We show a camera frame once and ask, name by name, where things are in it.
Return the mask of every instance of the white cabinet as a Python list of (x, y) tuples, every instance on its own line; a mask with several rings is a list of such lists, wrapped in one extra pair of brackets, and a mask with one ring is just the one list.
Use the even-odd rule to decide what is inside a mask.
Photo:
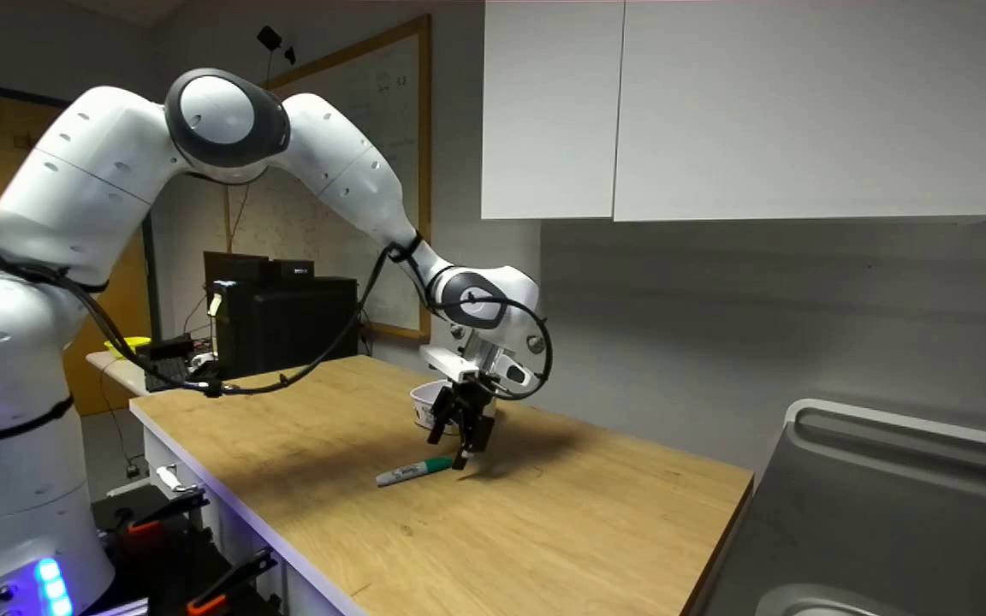
[(619, 0), (485, 0), (483, 216), (614, 216)]
[(483, 216), (986, 216), (986, 4), (485, 4)]

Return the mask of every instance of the wooden table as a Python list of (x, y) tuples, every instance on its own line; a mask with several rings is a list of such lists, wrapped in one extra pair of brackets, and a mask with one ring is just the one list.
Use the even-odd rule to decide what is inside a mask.
[(377, 472), (432, 455), (407, 399), (423, 379), (360, 354), (267, 397), (130, 408), (343, 612), (687, 605), (748, 472), (499, 402), (483, 465), (377, 490)]

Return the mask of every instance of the wall cabinet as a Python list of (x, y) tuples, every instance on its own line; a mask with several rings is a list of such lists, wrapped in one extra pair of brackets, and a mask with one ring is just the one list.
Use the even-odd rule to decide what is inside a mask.
[(580, 5), (485, 4), (483, 216), (986, 216), (986, 4)]

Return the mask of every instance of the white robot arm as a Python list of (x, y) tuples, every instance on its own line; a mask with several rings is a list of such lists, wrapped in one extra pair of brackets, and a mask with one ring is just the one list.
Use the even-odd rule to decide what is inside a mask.
[(293, 174), (321, 206), (383, 238), (412, 268), (423, 305), (456, 325), (456, 350), (423, 350), (452, 379), (441, 424), (466, 451), (488, 438), (488, 397), (527, 397), (550, 371), (538, 288), (514, 268), (452, 268), (407, 221), (383, 154), (325, 100), (275, 103), (259, 84), (199, 68), (165, 105), (127, 90), (89, 90), (37, 139), (0, 193), (0, 596), (70, 612), (109, 585), (89, 524), (78, 416), (58, 351), (99, 295), (127, 238), (173, 174), (254, 182)]

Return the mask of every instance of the ceiling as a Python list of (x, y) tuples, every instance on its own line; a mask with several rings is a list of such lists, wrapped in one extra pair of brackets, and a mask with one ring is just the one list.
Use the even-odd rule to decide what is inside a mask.
[(154, 28), (186, 0), (66, 0), (66, 4), (124, 21), (124, 25)]

